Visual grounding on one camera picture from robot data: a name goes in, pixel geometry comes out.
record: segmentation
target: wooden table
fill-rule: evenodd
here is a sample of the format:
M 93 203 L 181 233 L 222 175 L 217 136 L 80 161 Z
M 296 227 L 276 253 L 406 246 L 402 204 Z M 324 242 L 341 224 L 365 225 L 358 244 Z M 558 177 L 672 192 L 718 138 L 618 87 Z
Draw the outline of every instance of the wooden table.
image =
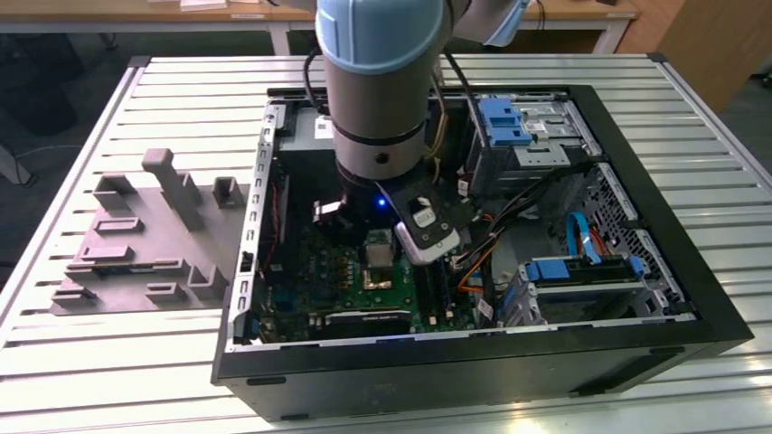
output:
M 610 53 L 638 9 L 629 0 L 608 6 L 594 0 L 542 0 L 548 30 L 601 30 L 596 53 Z M 538 26 L 530 5 L 521 29 Z M 276 55 L 289 54 L 286 33 L 312 30 L 313 17 L 288 7 L 230 4 L 226 9 L 180 12 L 176 2 L 146 0 L 0 0 L 0 33 L 126 33 L 265 31 Z

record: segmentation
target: green circuit board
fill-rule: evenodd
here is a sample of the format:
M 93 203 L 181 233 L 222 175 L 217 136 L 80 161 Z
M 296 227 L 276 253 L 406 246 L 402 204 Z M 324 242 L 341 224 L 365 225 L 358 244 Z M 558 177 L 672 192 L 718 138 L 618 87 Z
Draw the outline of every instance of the green circuit board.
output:
M 388 231 L 370 231 L 365 245 L 390 243 Z M 421 314 L 416 294 L 414 269 L 406 258 L 394 259 L 389 288 L 373 288 L 366 282 L 366 265 L 357 249 L 333 246 L 312 228 L 304 228 L 297 251 L 297 284 L 293 308 L 280 320 L 282 340 L 309 339 L 309 322 L 336 312 L 397 310 L 410 313 L 410 333 L 429 333 L 474 328 L 470 303 L 453 303 L 433 324 Z

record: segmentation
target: power supply cable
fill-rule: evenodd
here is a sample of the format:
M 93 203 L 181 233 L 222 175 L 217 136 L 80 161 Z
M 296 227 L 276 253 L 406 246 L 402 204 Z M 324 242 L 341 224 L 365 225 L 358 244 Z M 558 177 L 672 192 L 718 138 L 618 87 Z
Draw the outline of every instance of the power supply cable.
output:
M 461 292 L 482 292 L 482 289 L 466 286 L 466 282 L 469 281 L 469 277 L 474 274 L 474 271 L 482 265 L 482 262 L 485 261 L 486 257 L 490 255 L 490 253 L 493 252 L 494 248 L 496 248 L 496 243 L 493 243 L 493 246 L 490 246 L 490 248 L 488 250 L 485 250 L 485 253 L 482 253 L 482 255 L 480 256 L 480 258 L 477 259 L 477 261 L 474 262 L 472 267 L 466 270 L 466 274 L 464 274 L 464 276 L 461 278 L 461 282 L 458 283 L 458 290 Z
M 482 114 L 480 113 L 480 107 L 477 106 L 477 102 L 474 100 L 474 94 L 472 93 L 472 87 L 469 86 L 469 81 L 466 80 L 465 75 L 462 75 L 461 67 L 453 58 L 448 48 L 442 49 L 442 53 L 445 54 L 445 58 L 448 59 L 449 67 L 453 69 L 456 76 L 458 77 L 458 81 L 461 82 L 462 93 L 466 98 L 466 102 L 469 104 L 469 109 L 472 110 L 473 115 L 473 122 L 474 128 L 477 131 L 477 135 L 480 136 L 480 141 L 482 142 L 482 148 L 489 149 L 490 143 L 486 136 L 486 131 L 484 128 L 482 123 Z
M 438 86 L 438 80 L 436 75 L 432 74 L 432 88 L 436 94 L 436 102 L 438 104 L 438 123 L 436 126 L 434 143 L 429 148 L 428 157 L 432 158 L 438 153 L 438 149 L 442 147 L 442 142 L 445 141 L 445 131 L 448 129 L 448 103 L 445 97 L 442 96 L 442 89 Z
M 456 24 L 456 8 L 453 7 L 453 2 L 450 0 L 445 0 L 445 6 L 448 7 L 448 16 L 449 16 L 449 25 L 450 27 Z
M 536 0 L 536 4 L 538 6 L 538 22 L 536 25 L 536 30 L 544 30 L 546 27 L 546 12 L 544 10 L 544 4 L 541 0 Z
M 462 264 L 480 252 L 485 251 L 496 243 L 498 236 L 506 230 L 509 224 L 517 218 L 517 214 L 530 208 L 541 199 L 550 184 L 568 175 L 585 172 L 593 166 L 592 162 L 580 163 L 570 167 L 553 169 L 536 182 L 533 182 L 504 205 L 498 214 L 493 217 L 485 230 L 485 238 L 454 259 L 456 264 Z
M 310 63 L 313 62 L 313 59 L 316 59 L 316 56 L 318 56 L 321 53 L 322 49 L 318 47 L 318 45 L 314 46 L 310 49 L 305 61 L 302 62 L 302 85 L 305 86 L 305 95 L 310 101 L 310 105 L 320 113 L 320 115 L 329 116 L 329 108 L 326 108 L 322 105 L 322 103 L 316 99 L 316 95 L 313 95 L 313 89 L 310 88 L 310 78 L 309 78 Z
M 496 303 L 496 284 L 493 283 L 493 258 L 488 256 L 482 261 L 480 266 L 480 274 L 482 275 L 482 299 L 486 305 L 490 306 L 490 326 L 496 326 L 498 315 L 497 315 L 497 303 Z

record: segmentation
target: aluminum slotted table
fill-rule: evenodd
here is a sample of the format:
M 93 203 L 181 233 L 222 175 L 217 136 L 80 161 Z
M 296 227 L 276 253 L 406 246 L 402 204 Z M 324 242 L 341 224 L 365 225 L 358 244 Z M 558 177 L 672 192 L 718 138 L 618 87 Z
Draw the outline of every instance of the aluminum slotted table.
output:
M 669 64 L 646 56 L 460 55 L 473 84 L 589 84 L 662 190 L 756 338 L 621 395 L 281 425 L 350 432 L 696 432 L 772 429 L 772 178 Z M 220 310 L 46 313 L 97 201 L 100 174 L 150 185 L 168 147 L 196 184 L 244 182 L 266 89 L 301 86 L 298 57 L 136 59 L 0 295 L 0 432 L 272 429 L 209 385 Z M 441 63 L 445 82 L 456 78 Z M 310 79 L 322 85 L 322 69 Z

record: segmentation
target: blue drive bracket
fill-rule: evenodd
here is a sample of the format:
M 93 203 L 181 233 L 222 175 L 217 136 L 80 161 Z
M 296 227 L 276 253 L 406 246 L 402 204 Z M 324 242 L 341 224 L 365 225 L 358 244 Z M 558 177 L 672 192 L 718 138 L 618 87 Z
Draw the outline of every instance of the blue drive bracket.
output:
M 525 274 L 528 276 L 528 280 L 530 280 L 532 282 L 541 279 L 541 275 L 538 274 L 538 267 L 533 262 L 525 264 Z
M 542 259 L 536 261 L 536 265 L 538 267 L 538 275 L 544 280 L 570 278 L 562 259 Z
M 522 129 L 522 113 L 508 98 L 482 98 L 477 103 L 490 146 L 528 146 L 533 138 Z
M 642 278 L 642 275 L 646 272 L 646 270 L 642 266 L 642 260 L 640 260 L 640 258 L 637 256 L 630 256 L 629 258 L 626 258 L 626 263 L 629 264 L 629 267 L 632 268 L 633 272 L 636 273 L 636 277 Z

